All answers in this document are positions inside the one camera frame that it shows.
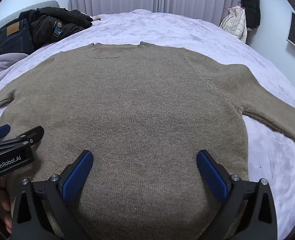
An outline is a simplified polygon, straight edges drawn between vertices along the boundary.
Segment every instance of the ribbed knit fabric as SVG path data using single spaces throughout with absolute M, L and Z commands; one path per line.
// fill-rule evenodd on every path
M 21 179 L 47 179 L 88 149 L 93 169 L 71 209 L 94 239 L 197 239 L 219 204 L 196 154 L 247 179 L 242 114 L 295 140 L 295 109 L 246 66 L 144 42 L 53 55 L 1 90 L 6 102 L 9 138 L 45 130 L 35 162 L 8 176 L 12 203 Z

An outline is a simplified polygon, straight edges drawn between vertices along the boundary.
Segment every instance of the black clothing pile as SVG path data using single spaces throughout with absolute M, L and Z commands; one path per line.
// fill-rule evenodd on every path
M 261 21 L 260 0 L 241 0 L 241 6 L 245 8 L 246 27 L 257 28 Z
M 32 54 L 47 43 L 60 41 L 89 28 L 93 19 L 78 10 L 44 7 L 21 12 L 0 29 L 0 55 Z

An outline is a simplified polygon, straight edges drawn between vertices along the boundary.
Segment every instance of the bed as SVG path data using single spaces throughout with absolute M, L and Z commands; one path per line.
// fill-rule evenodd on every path
M 84 3 L 81 0 L 72 0 L 72 9 L 83 7 L 83 12 L 90 15 L 100 12 L 90 7 L 86 0 L 82 1 Z M 44 46 L 16 63 L 8 64 L 6 68 L 0 68 L 0 90 L 60 51 L 97 42 L 137 45 L 145 41 L 160 46 L 184 47 L 222 64 L 244 64 L 265 89 L 295 108 L 294 87 L 269 60 L 213 23 L 169 13 L 151 12 L 180 12 L 180 8 L 175 9 L 173 4 L 164 6 L 164 3 L 166 0 L 163 2 L 161 0 L 158 5 L 146 3 L 150 11 L 136 9 L 127 13 L 100 14 L 102 20 L 93 22 L 93 26 L 89 29 Z M 218 21 L 224 17 L 222 12 L 224 6 L 225 1 L 217 15 L 209 16 L 205 10 L 204 15 L 198 18 L 206 19 L 209 16 L 210 19 L 207 20 Z M 117 10 L 124 11 L 124 8 L 120 7 Z M 0 109 L 0 116 L 5 107 Z M 249 179 L 259 181 L 260 178 L 266 178 L 269 181 L 276 207 L 278 237 L 284 239 L 295 226 L 295 142 L 250 117 L 243 116 L 243 119 L 249 140 Z

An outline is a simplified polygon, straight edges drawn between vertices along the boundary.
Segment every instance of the jacket sleeve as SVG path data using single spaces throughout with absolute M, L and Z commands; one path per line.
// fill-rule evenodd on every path
M 263 88 L 241 64 L 223 65 L 212 58 L 190 53 L 190 61 L 209 85 L 216 87 L 240 114 L 252 117 L 295 141 L 295 108 Z

